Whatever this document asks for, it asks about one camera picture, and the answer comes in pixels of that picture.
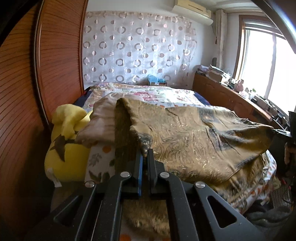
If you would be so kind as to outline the brown gold patterned garment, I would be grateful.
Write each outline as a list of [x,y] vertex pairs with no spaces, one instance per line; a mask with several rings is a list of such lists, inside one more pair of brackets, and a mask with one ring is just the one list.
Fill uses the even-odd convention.
[[273,129],[228,110],[177,106],[163,108],[121,98],[115,108],[115,144],[153,150],[157,161],[182,181],[204,181],[214,190],[240,193],[245,180],[261,170]]

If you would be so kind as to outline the orange-fruit print bed sheet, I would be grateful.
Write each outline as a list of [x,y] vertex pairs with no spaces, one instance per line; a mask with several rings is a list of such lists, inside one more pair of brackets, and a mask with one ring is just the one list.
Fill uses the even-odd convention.
[[[276,173],[276,161],[269,151],[262,154],[261,170],[254,177],[249,176],[240,193],[224,190],[221,186],[215,190],[236,211],[243,214],[259,201],[264,204],[272,191]],[[85,181],[103,182],[104,178],[115,174],[115,147],[99,143],[90,149]],[[170,238],[167,206],[164,200],[150,200],[145,194],[138,200],[126,200],[123,203],[121,234],[132,240],[165,240]]]

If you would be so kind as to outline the yellow plush toy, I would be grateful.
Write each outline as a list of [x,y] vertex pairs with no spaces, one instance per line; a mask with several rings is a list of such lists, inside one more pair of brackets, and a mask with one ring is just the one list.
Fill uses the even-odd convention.
[[74,104],[61,105],[53,113],[44,168],[56,188],[66,182],[84,181],[90,149],[78,144],[76,136],[90,122],[91,113]]

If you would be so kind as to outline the pink figurine on sideboard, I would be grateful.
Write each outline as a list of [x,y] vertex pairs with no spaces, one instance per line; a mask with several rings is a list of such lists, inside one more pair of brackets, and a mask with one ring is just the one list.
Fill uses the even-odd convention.
[[244,80],[243,79],[239,80],[237,83],[235,83],[234,90],[238,93],[242,92],[244,90],[243,84],[244,84]]

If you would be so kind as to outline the long wooden sideboard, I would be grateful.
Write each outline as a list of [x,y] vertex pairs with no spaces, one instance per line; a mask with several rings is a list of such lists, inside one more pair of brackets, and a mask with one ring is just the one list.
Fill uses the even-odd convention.
[[255,103],[206,76],[196,73],[192,90],[203,96],[212,106],[227,108],[234,111],[240,118],[247,118],[257,123],[270,125],[276,129],[283,129],[279,123]]

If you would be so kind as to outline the beige folded cloth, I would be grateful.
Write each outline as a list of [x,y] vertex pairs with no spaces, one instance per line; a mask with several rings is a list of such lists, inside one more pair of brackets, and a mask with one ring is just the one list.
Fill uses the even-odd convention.
[[76,143],[92,147],[100,142],[113,144],[115,141],[115,107],[120,98],[130,98],[144,101],[138,95],[131,93],[112,92],[95,102],[90,122],[78,132]]

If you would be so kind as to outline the dark blue blanket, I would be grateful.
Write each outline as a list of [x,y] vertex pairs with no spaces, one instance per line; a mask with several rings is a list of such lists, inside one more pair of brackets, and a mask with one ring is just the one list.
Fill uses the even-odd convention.
[[194,92],[194,96],[198,99],[199,102],[201,102],[203,105],[211,105],[203,96],[201,96],[199,93]]

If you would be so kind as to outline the pink floral bed quilt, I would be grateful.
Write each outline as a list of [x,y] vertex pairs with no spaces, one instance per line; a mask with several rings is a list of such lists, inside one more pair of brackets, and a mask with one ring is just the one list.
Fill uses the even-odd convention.
[[205,105],[197,99],[195,92],[166,86],[140,86],[124,83],[106,82],[91,87],[91,94],[83,104],[87,112],[93,109],[95,102],[111,93],[131,94],[139,96],[143,101],[162,107],[200,106]]

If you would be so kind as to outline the blue tissue box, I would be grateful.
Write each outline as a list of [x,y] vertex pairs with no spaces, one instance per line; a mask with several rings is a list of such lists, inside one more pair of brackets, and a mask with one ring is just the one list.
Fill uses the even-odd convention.
[[160,85],[160,86],[167,86],[167,82],[163,78],[158,78],[154,75],[148,75],[147,80],[150,85]]

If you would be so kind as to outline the red-brown wooden wardrobe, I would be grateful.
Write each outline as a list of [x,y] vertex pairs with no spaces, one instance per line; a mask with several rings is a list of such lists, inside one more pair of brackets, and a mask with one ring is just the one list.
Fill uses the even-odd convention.
[[1,235],[34,230],[49,213],[51,119],[84,91],[87,4],[1,1]]

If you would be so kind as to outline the white circle-patterned curtain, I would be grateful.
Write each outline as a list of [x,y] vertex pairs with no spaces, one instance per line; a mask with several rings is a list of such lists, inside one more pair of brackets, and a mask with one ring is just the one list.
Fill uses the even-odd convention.
[[178,16],[133,11],[89,11],[84,22],[84,85],[135,84],[148,77],[187,86],[196,29]]

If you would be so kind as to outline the bright window with frame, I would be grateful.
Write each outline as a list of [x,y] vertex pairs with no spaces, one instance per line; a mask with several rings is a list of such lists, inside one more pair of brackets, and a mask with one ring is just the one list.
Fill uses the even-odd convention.
[[295,110],[295,52],[266,17],[239,16],[234,77],[283,113]]

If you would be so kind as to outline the white wall air conditioner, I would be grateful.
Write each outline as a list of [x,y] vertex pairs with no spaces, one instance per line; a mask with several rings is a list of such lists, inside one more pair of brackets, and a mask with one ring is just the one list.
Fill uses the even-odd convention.
[[177,0],[174,2],[174,7],[171,12],[203,25],[210,26],[213,23],[211,18],[212,12],[193,1]]

